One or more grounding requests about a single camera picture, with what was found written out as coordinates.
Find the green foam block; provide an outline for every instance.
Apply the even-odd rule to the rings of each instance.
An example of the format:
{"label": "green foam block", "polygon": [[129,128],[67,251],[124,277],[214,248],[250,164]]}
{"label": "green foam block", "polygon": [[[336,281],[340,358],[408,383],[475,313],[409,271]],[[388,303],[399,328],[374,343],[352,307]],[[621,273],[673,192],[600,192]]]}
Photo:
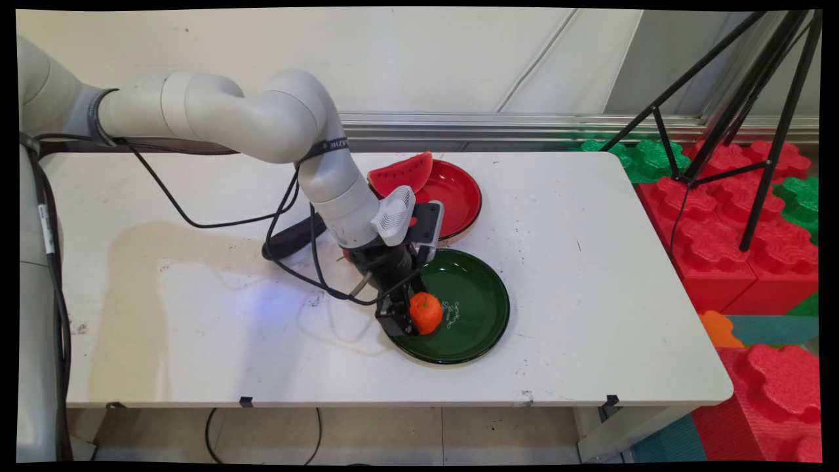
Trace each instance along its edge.
{"label": "green foam block", "polygon": [[[605,141],[589,139],[579,148],[573,150],[595,152],[599,151],[605,143]],[[682,154],[681,144],[670,141],[670,148],[673,150],[676,165],[679,169],[686,169],[690,165],[690,159]],[[623,143],[617,143],[608,152],[616,155],[620,159],[621,165],[623,165],[623,169],[629,177],[629,181],[634,186],[637,184],[655,183],[661,177],[671,174],[670,162],[667,160],[667,151],[664,150],[664,145],[660,141],[645,139],[633,148],[627,148]]]}
{"label": "green foam block", "polygon": [[809,231],[810,241],[818,245],[819,178],[811,177],[802,181],[796,177],[787,177],[782,184],[775,186],[772,193],[784,200],[781,216]]}
{"label": "green foam block", "polygon": [[806,300],[787,312],[788,317],[817,317],[819,316],[819,292],[807,297]]}

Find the green plate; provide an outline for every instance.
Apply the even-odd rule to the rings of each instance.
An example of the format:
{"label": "green plate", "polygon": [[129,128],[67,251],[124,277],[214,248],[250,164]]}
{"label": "green plate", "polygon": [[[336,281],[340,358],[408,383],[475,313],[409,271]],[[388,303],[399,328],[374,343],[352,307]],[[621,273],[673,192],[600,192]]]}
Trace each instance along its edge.
{"label": "green plate", "polygon": [[443,323],[424,336],[392,336],[393,343],[434,364],[460,364],[492,349],[510,319],[507,288],[495,270],[465,252],[438,249],[420,274],[443,305]]}

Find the black cable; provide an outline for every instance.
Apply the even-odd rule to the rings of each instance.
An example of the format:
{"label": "black cable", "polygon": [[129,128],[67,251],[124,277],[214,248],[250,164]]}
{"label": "black cable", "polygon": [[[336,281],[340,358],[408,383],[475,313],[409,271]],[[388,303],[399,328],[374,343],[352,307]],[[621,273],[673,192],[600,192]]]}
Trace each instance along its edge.
{"label": "black cable", "polygon": [[320,424],[320,408],[316,407],[315,411],[317,412],[317,445],[315,446],[315,450],[312,451],[312,455],[309,457],[309,460],[307,460],[303,465],[309,465],[312,459],[315,458],[315,454],[317,454],[318,449],[320,449],[320,440],[323,438],[323,426]]}
{"label": "black cable", "polygon": [[204,426],[204,444],[207,446],[207,452],[210,453],[210,456],[213,460],[215,460],[218,464],[224,464],[224,461],[218,458],[216,455],[216,451],[213,450],[212,446],[210,445],[210,422],[212,421],[212,416],[216,414],[216,409],[213,408],[210,410],[210,416],[207,417],[207,423]]}
{"label": "black cable", "polygon": [[[83,136],[81,134],[67,134],[67,133],[45,133],[39,134],[33,138],[35,141],[40,141],[43,139],[68,139],[74,141],[88,141],[92,142],[93,138],[90,136]],[[233,154],[240,154],[238,151],[233,149],[219,149],[216,151],[201,151],[201,150],[192,150],[192,149],[183,149],[183,148],[175,148],[172,146],[163,146],[160,144],[147,144],[147,143],[137,143],[134,141],[129,141],[125,138],[116,138],[113,140],[114,143],[117,143],[121,146],[133,146],[135,148],[145,148],[145,149],[156,149],[161,151],[167,152],[174,152],[178,154],[193,154],[193,155],[233,155]]]}
{"label": "black cable", "polygon": [[[87,137],[84,137],[84,136],[76,136],[76,135],[72,135],[72,134],[41,134],[37,138],[38,139],[67,138],[67,139],[91,140],[90,138],[87,138]],[[149,172],[149,174],[152,176],[154,181],[157,182],[158,186],[160,187],[160,190],[162,190],[163,193],[166,195],[166,197],[169,198],[169,201],[172,203],[172,206],[175,207],[175,210],[178,212],[178,214],[180,214],[180,216],[189,225],[191,225],[195,228],[200,228],[200,229],[225,228],[225,227],[236,226],[236,225],[240,225],[240,224],[255,223],[257,221],[263,221],[263,220],[272,218],[271,224],[268,227],[268,234],[265,238],[266,252],[268,253],[268,256],[270,257],[270,259],[276,265],[278,265],[281,269],[285,270],[289,274],[297,277],[298,279],[300,279],[304,282],[307,282],[307,283],[309,283],[313,286],[316,286],[316,287],[320,288],[321,290],[329,293],[331,296],[333,296],[335,298],[338,298],[339,300],[349,300],[350,302],[357,303],[357,304],[365,306],[365,307],[375,305],[376,303],[378,303],[379,301],[384,299],[384,297],[390,295],[390,293],[399,289],[402,285],[404,285],[406,283],[409,283],[411,281],[411,279],[416,277],[421,270],[421,267],[417,267],[410,274],[408,274],[408,276],[406,276],[404,279],[402,279],[399,283],[390,287],[386,291],[380,293],[379,296],[377,296],[376,298],[374,298],[370,301],[364,301],[364,300],[359,300],[354,296],[348,295],[346,293],[342,293],[340,291],[337,291],[337,290],[329,287],[326,284],[325,281],[322,282],[322,283],[319,283],[317,281],[313,281],[311,278],[306,277],[305,275],[302,275],[295,270],[292,270],[291,268],[289,268],[288,266],[286,266],[285,264],[280,262],[276,257],[274,257],[274,254],[271,252],[271,244],[269,243],[269,241],[271,239],[271,236],[274,233],[274,228],[276,228],[277,221],[279,220],[279,216],[281,214],[285,213],[285,212],[288,212],[288,210],[290,210],[290,208],[297,201],[297,196],[298,196],[298,192],[299,192],[299,189],[300,189],[300,184],[297,181],[297,175],[298,175],[298,172],[300,171],[300,163],[303,162],[303,160],[310,159],[312,157],[316,157],[319,154],[307,155],[304,159],[298,161],[298,163],[297,163],[298,165],[295,167],[295,170],[294,170],[294,176],[292,177],[292,180],[289,183],[289,187],[286,189],[286,192],[285,192],[285,195],[283,196],[282,202],[280,202],[279,207],[277,208],[277,212],[274,212],[274,213],[271,213],[271,214],[268,214],[268,215],[263,215],[261,217],[248,218],[248,219],[244,219],[244,220],[240,220],[240,221],[234,221],[234,222],[228,222],[228,223],[202,224],[202,223],[196,223],[196,222],[192,221],[192,219],[189,216],[186,215],[184,210],[180,207],[180,204],[175,200],[175,198],[172,196],[171,192],[169,192],[169,189],[166,187],[166,185],[163,183],[163,181],[160,180],[160,177],[158,177],[157,173],[154,172],[154,169],[152,169],[151,165],[149,165],[149,163],[146,161],[146,159],[144,159],[144,157],[135,149],[135,147],[144,146],[144,147],[151,147],[153,149],[170,150],[172,152],[178,152],[178,153],[181,153],[181,154],[193,154],[193,155],[216,154],[217,152],[226,152],[226,151],[193,151],[193,150],[189,150],[189,149],[166,148],[164,146],[157,146],[157,145],[154,145],[154,144],[146,145],[146,144],[130,143],[126,139],[114,139],[114,142],[116,142],[120,145],[125,145],[125,146],[128,147],[128,149],[131,150],[131,152],[134,154],[134,156],[137,157],[137,159],[140,161],[140,164],[142,164],[143,167],[145,167],[145,169]],[[289,205],[286,207],[285,203],[288,201],[288,197],[291,193],[292,188],[294,188],[294,197],[292,198]],[[315,269],[318,271],[319,278],[322,279],[323,275],[321,273],[320,264],[317,260],[317,248],[316,248],[314,239],[312,239],[312,248],[313,248],[312,255],[315,258]]]}
{"label": "black cable", "polygon": [[[274,253],[271,252],[270,240],[271,240],[271,236],[274,235],[274,228],[277,226],[277,221],[279,220],[279,215],[282,214],[279,211],[279,209],[283,207],[283,205],[285,204],[285,201],[288,199],[290,191],[291,191],[291,185],[297,182],[297,175],[298,175],[299,171],[300,171],[300,168],[297,168],[297,169],[294,170],[294,176],[292,177],[292,181],[289,183],[289,187],[285,191],[285,196],[283,196],[282,202],[279,203],[278,211],[274,214],[274,218],[272,218],[272,220],[271,220],[271,225],[268,226],[268,233],[265,235],[265,249],[266,249],[265,252],[268,253],[268,257],[276,265],[278,265],[280,267],[280,269],[285,270],[289,274],[297,277],[298,279],[300,279],[300,280],[302,280],[306,283],[309,283],[313,286],[316,286],[316,287],[320,288],[321,290],[325,291],[326,293],[330,294],[331,296],[333,296],[333,297],[335,297],[339,300],[349,300],[350,302],[356,303],[358,305],[362,305],[363,307],[369,307],[371,305],[375,305],[376,303],[379,303],[379,301],[384,299],[384,297],[390,295],[391,292],[396,291],[397,289],[399,289],[404,284],[407,284],[407,283],[411,282],[411,279],[413,279],[414,277],[416,277],[419,274],[420,270],[422,269],[421,267],[417,267],[416,269],[414,269],[410,274],[408,274],[408,276],[406,276],[400,282],[394,284],[392,287],[390,287],[386,291],[380,293],[379,296],[377,296],[376,298],[374,298],[372,300],[369,300],[369,301],[364,301],[364,300],[359,300],[354,296],[347,295],[346,293],[342,293],[340,291],[337,291],[337,290],[333,289],[332,287],[328,286],[326,283],[320,283],[320,282],[317,282],[317,281],[313,281],[309,277],[307,277],[305,275],[302,275],[295,270],[292,270],[291,268],[289,268],[288,266],[286,266],[285,264],[280,262],[280,260],[277,259],[274,256]],[[315,233],[315,231],[314,231],[315,219],[310,218],[310,223],[312,225],[312,234],[314,235],[314,233]],[[316,241],[314,239],[312,239],[311,244],[312,244],[312,250],[313,250],[312,257],[313,257],[313,259],[315,259],[315,270],[320,272],[320,264],[317,263]]]}
{"label": "black cable", "polygon": [[[207,416],[207,422],[204,425],[204,444],[207,447],[207,452],[210,453],[210,456],[213,460],[215,460],[218,464],[225,464],[224,461],[218,458],[216,455],[216,451],[213,450],[212,445],[210,445],[210,422],[212,421],[213,415],[216,414],[217,408],[213,408],[210,410],[210,415]],[[317,412],[317,444],[315,445],[315,451],[312,452],[312,455],[309,457],[309,460],[306,461],[303,465],[309,465],[312,459],[315,458],[318,450],[320,449],[320,441],[323,439],[323,424],[320,421],[320,408],[316,407],[315,411]]]}
{"label": "black cable", "polygon": [[670,235],[670,251],[668,253],[668,254],[670,254],[671,259],[673,258],[673,241],[676,238],[676,225],[679,224],[679,219],[681,218],[681,214],[682,214],[683,211],[685,211],[685,204],[687,203],[687,192],[690,191],[690,184],[691,183],[693,183],[693,182],[690,181],[690,182],[687,183],[687,185],[685,185],[685,199],[682,200],[682,206],[681,206],[681,208],[679,208],[679,214],[676,216],[676,220],[673,222],[673,233]]}
{"label": "black cable", "polygon": [[66,134],[66,133],[44,133],[39,134],[33,138],[35,141],[41,141],[43,139],[71,139],[74,141],[92,141],[93,138],[90,136],[82,136],[80,134]]}
{"label": "black cable", "polygon": [[[44,170],[38,164],[38,156],[34,151],[27,149],[27,156],[32,165],[32,173],[35,184],[35,196],[39,206],[47,207],[46,219],[49,223],[50,235],[53,247],[58,241],[57,220],[52,220],[56,214],[55,199]],[[47,253],[47,266],[52,280],[54,296],[54,330],[53,341],[55,351],[55,447],[56,458],[59,460],[73,460],[73,450],[70,446],[70,431],[67,426],[67,390],[70,384],[70,318],[67,314],[67,305],[64,299],[64,291],[61,285],[60,260],[55,250]]]}
{"label": "black cable", "polygon": [[186,213],[184,213],[184,210],[180,207],[180,205],[175,200],[175,198],[172,197],[172,194],[169,192],[169,189],[166,188],[166,185],[163,183],[163,181],[160,180],[160,177],[158,177],[157,173],[154,172],[154,169],[152,169],[152,166],[149,165],[148,162],[146,162],[146,159],[144,159],[143,156],[139,152],[137,152],[137,150],[132,145],[129,145],[128,148],[131,150],[132,153],[134,153],[134,155],[140,161],[140,164],[142,164],[143,167],[145,167],[146,170],[149,172],[149,174],[151,174],[154,181],[157,182],[158,186],[160,187],[160,190],[162,190],[163,193],[166,194],[166,197],[169,198],[170,202],[172,202],[172,206],[175,207],[175,210],[177,210],[177,212],[184,219],[184,221],[189,223],[190,226],[193,226],[195,228],[200,228],[200,229],[226,228],[226,227],[229,227],[229,226],[237,226],[239,224],[256,223],[257,221],[263,221],[263,220],[272,218],[275,214],[275,213],[270,213],[268,215],[263,215],[261,217],[248,218],[248,219],[243,219],[243,220],[239,220],[239,221],[231,221],[231,222],[227,222],[227,223],[210,223],[210,224],[196,223],[196,222],[192,221],[192,219],[190,217],[186,216]]}
{"label": "black cable", "polygon": [[115,143],[128,146],[128,147],[135,147],[135,148],[145,148],[145,149],[156,149],[160,151],[167,151],[167,152],[174,152],[178,154],[193,154],[193,155],[234,155],[234,154],[241,154],[238,151],[234,151],[233,149],[219,149],[218,151],[201,151],[201,150],[193,150],[193,149],[183,149],[183,148],[173,148],[170,146],[161,146],[158,144],[145,144],[145,143],[136,143],[133,141],[128,141],[126,139],[115,139]]}

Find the tripod leg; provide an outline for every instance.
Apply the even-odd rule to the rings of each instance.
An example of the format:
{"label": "tripod leg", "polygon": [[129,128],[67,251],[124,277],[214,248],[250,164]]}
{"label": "tripod leg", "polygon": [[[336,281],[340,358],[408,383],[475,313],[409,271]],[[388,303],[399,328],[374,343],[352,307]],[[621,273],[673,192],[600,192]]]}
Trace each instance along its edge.
{"label": "tripod leg", "polygon": [[717,148],[717,145],[720,144],[723,133],[732,123],[737,111],[743,107],[743,104],[748,99],[748,94],[758,84],[758,80],[761,79],[764,72],[768,69],[767,65],[770,65],[772,59],[776,58],[778,51],[784,50],[786,45],[789,44],[791,38],[795,34],[795,31],[804,21],[804,16],[806,14],[806,10],[793,10],[787,12],[784,16],[784,19],[772,34],[769,42],[764,46],[763,50],[760,51],[760,55],[754,61],[754,64],[752,64],[749,68],[746,77],[742,82],[740,82],[740,85],[737,87],[737,91],[734,92],[732,100],[729,102],[726,109],[723,110],[719,121],[717,121],[717,124],[714,125],[711,132],[708,133],[702,148],[699,149],[699,152],[696,154],[693,162],[690,163],[685,171],[685,177],[691,180],[696,179],[705,169],[708,158],[713,153],[713,150]]}
{"label": "tripod leg", "polygon": [[606,152],[612,148],[615,144],[618,143],[621,139],[623,139],[630,131],[635,129],[639,123],[644,121],[645,118],[649,116],[650,113],[653,112],[653,107],[658,107],[662,103],[664,103],[670,96],[672,96],[677,90],[679,90],[683,85],[685,85],[690,79],[693,78],[699,71],[702,70],[703,67],[707,66],[709,62],[714,60],[721,52],[723,52],[731,43],[733,43],[737,38],[740,37],[743,32],[749,29],[750,26],[755,24],[759,19],[761,19],[766,12],[754,12],[748,16],[748,18],[744,19],[742,23],[740,23],[731,33],[728,34],[725,38],[722,39],[716,46],[711,48],[707,54],[702,56],[702,59],[699,59],[693,67],[687,70],[681,77],[676,79],[673,82],[673,85],[667,88],[661,95],[655,98],[652,103],[650,103],[641,113],[638,114],[637,117],[633,118],[629,124],[627,124],[623,129],[621,129],[618,134],[615,135],[614,138],[609,139],[609,142],[603,145],[600,148],[601,151]]}
{"label": "tripod leg", "polygon": [[821,10],[816,10],[813,13],[813,24],[807,34],[807,41],[804,43],[804,50],[801,51],[801,58],[798,60],[798,67],[795,69],[795,75],[789,85],[789,94],[784,103],[784,110],[781,112],[778,129],[775,130],[775,136],[772,138],[772,148],[769,150],[769,165],[763,170],[758,193],[754,197],[752,211],[748,215],[746,230],[743,232],[743,239],[740,241],[741,251],[748,251],[752,243],[754,229],[758,226],[760,212],[763,211],[763,203],[766,201],[767,193],[769,193],[769,184],[772,183],[772,175],[775,173],[775,167],[778,165],[778,159],[781,156],[781,147],[784,146],[784,140],[787,131],[789,131],[789,123],[792,121],[795,106],[798,105],[798,99],[801,96],[801,89],[804,88],[807,71],[810,69],[810,63],[816,53],[819,34],[821,34]]}
{"label": "tripod leg", "polygon": [[664,120],[661,119],[661,112],[658,107],[653,107],[653,116],[655,117],[655,125],[659,127],[659,134],[661,135],[661,145],[664,146],[664,152],[667,153],[667,161],[670,162],[670,172],[674,179],[679,177],[679,167],[676,164],[676,158],[673,155],[673,149],[670,148],[670,140],[667,139],[667,128],[664,127]]}
{"label": "tripod leg", "polygon": [[769,67],[769,71],[763,75],[762,80],[754,88],[752,94],[749,96],[746,105],[743,106],[743,110],[740,112],[740,116],[737,117],[731,128],[729,128],[728,131],[726,131],[727,137],[726,140],[723,141],[722,145],[731,145],[734,138],[737,137],[737,131],[740,130],[740,127],[743,126],[743,122],[746,121],[746,117],[748,116],[749,112],[752,111],[752,106],[754,106],[754,103],[758,100],[758,97],[760,97],[760,92],[763,91],[763,88],[766,87],[766,84],[769,83],[769,79],[772,78],[772,75],[774,75],[775,71],[778,70],[778,67],[780,67],[780,65],[784,62],[784,59],[786,59],[787,54],[789,54],[789,52],[792,50],[795,44],[798,43],[798,40],[801,39],[801,36],[804,36],[804,34],[807,32],[807,29],[812,24],[813,20],[811,19],[810,22],[804,28],[801,29],[798,35],[795,36],[795,39],[792,40],[792,43],[790,43],[789,46],[786,47],[784,53],[774,62],[774,64],[772,64]]}

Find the red foam block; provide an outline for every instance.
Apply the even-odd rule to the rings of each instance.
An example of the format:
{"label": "red foam block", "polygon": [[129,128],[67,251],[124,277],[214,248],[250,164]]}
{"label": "red foam block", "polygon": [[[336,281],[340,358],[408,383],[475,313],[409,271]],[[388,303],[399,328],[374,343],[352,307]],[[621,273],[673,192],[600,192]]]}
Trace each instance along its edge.
{"label": "red foam block", "polygon": [[819,248],[783,219],[755,229],[748,265],[757,280],[725,307],[729,315],[784,315],[819,290]]}
{"label": "red foam block", "polygon": [[[663,177],[638,185],[638,197],[665,250],[685,198],[685,184]],[[737,249],[737,235],[714,214],[717,200],[700,186],[688,194],[673,247],[673,264],[698,312],[722,309],[756,280]]]}
{"label": "red foam block", "polygon": [[[699,153],[699,149],[702,148],[702,145],[705,144],[705,140],[697,142],[690,148],[685,149],[685,155],[690,157],[690,160],[693,160],[696,155]],[[736,144],[731,144],[728,146],[723,146],[719,144],[716,149],[714,149],[714,153],[711,155],[711,158],[707,161],[705,169],[699,175],[699,178],[704,179],[705,177],[715,176],[716,174],[721,174],[722,172],[726,172],[729,170],[739,169],[741,167],[745,167],[746,165],[752,164],[752,161],[743,155],[743,148]],[[718,185],[719,181],[708,182],[705,185],[707,188],[711,189]]]}
{"label": "red foam block", "polygon": [[[654,184],[638,184],[636,192],[661,243],[669,248],[673,223],[679,216],[679,209],[685,200],[685,184],[670,177],[661,177]],[[716,208],[717,202],[700,186],[688,193],[680,221],[707,221],[713,218]]]}
{"label": "red foam block", "polygon": [[[752,145],[743,149],[743,155],[753,163],[760,162],[769,158],[770,149],[772,149],[772,143],[754,141]],[[778,160],[778,165],[775,167],[775,173],[772,175],[772,184],[780,184],[787,177],[798,177],[801,180],[806,180],[807,169],[809,168],[810,160],[799,153],[798,146],[791,143],[784,143],[781,146],[781,156]]]}
{"label": "red foam block", "polygon": [[691,413],[708,460],[821,462],[818,358],[798,346],[717,352],[734,395]]}
{"label": "red foam block", "polygon": [[[737,230],[743,236],[746,228],[748,215],[752,211],[754,198],[758,193],[760,176],[749,172],[740,176],[729,177],[719,181],[710,193],[716,198],[717,216],[728,226]],[[778,222],[781,217],[781,210],[784,209],[784,201],[780,197],[769,193],[763,203],[763,211],[758,219],[758,226],[764,222]]]}

